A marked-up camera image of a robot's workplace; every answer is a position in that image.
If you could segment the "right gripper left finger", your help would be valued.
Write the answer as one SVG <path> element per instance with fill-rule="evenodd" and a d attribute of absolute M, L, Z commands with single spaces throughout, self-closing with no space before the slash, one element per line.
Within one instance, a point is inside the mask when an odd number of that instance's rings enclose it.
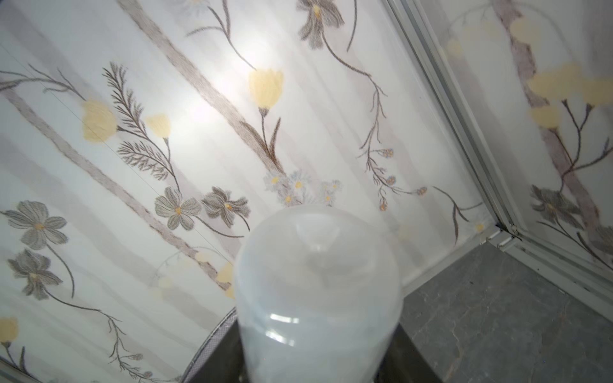
<path fill-rule="evenodd" d="M 238 322 L 189 382 L 249 382 Z"/>

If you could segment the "purple-lined mesh trash bin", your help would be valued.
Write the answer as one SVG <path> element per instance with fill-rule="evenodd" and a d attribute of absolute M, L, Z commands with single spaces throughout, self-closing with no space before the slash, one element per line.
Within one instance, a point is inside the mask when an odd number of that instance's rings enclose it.
<path fill-rule="evenodd" d="M 196 373 L 204 366 L 204 363 L 209 360 L 216 348 L 222 343 L 225 336 L 230 332 L 231 328 L 236 323 L 237 315 L 236 308 L 226 314 L 221 322 L 206 338 L 202 346 L 196 352 L 191 362 L 189 362 L 186 370 L 183 372 L 179 382 L 189 382 Z"/>

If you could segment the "red-cap clear bottle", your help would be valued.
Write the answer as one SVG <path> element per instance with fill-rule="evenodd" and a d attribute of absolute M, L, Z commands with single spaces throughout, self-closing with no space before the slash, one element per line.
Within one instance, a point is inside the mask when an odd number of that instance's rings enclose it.
<path fill-rule="evenodd" d="M 252 382 L 372 382 L 402 311 L 389 245 L 333 207 L 288 207 L 260 223 L 233 287 Z"/>

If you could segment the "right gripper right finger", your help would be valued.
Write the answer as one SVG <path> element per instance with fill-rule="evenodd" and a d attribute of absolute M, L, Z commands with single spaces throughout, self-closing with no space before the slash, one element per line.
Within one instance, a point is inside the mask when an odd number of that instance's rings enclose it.
<path fill-rule="evenodd" d="M 375 383 L 442 383 L 408 333 L 397 326 L 375 375 Z"/>

